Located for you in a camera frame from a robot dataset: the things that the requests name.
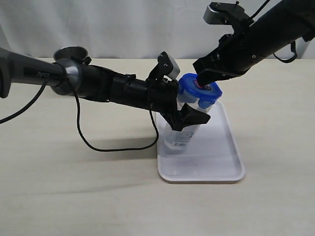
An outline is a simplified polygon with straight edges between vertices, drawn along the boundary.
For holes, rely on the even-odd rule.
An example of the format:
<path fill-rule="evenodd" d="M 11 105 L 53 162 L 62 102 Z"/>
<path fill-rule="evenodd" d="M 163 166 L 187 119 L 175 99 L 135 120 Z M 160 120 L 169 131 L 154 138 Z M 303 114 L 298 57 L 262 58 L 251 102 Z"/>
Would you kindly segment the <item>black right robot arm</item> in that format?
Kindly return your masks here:
<path fill-rule="evenodd" d="M 239 3 L 211 2 L 203 16 L 209 25 L 232 26 L 208 55 L 193 63 L 199 85 L 244 75 L 286 45 L 315 37 L 315 2 L 282 0 L 257 21 Z"/>

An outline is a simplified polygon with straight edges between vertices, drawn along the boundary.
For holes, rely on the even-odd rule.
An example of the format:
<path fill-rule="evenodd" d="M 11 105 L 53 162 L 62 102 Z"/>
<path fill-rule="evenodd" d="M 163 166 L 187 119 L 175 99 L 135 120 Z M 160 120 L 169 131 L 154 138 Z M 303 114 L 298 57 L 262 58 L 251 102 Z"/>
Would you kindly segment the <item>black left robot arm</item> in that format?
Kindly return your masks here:
<path fill-rule="evenodd" d="M 179 108 L 177 94 L 180 69 L 161 52 L 145 80 L 134 74 L 92 65 L 85 48 L 69 46 L 54 54 L 49 63 L 7 49 L 0 51 L 0 96 L 8 97 L 13 83 L 48 86 L 61 96 L 78 96 L 94 102 L 112 102 L 157 112 L 175 131 L 206 124 L 210 116 L 188 104 Z"/>

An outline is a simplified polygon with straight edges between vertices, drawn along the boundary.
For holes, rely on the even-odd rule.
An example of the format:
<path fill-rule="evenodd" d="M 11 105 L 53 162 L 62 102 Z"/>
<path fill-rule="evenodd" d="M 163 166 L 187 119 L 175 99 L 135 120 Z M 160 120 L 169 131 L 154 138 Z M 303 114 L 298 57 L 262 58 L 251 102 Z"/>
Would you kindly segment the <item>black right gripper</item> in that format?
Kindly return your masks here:
<path fill-rule="evenodd" d="M 261 31 L 231 35 L 217 48 L 192 65 L 200 86 L 243 76 L 251 67 L 266 59 L 266 36 Z"/>

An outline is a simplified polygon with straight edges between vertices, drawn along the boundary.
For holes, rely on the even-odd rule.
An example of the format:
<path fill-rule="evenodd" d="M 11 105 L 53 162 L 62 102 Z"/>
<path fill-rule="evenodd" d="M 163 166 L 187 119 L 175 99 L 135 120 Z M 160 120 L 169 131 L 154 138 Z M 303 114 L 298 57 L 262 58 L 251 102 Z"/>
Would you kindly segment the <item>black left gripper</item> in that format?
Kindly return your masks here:
<path fill-rule="evenodd" d="M 193 125 L 206 124 L 211 116 L 198 111 L 185 103 L 178 111 L 177 108 L 177 80 L 171 80 L 167 74 L 171 71 L 171 63 L 167 52 L 161 52 L 157 58 L 157 65 L 149 73 L 148 85 L 149 109 L 162 115 L 170 125 L 176 121 L 176 131 Z"/>

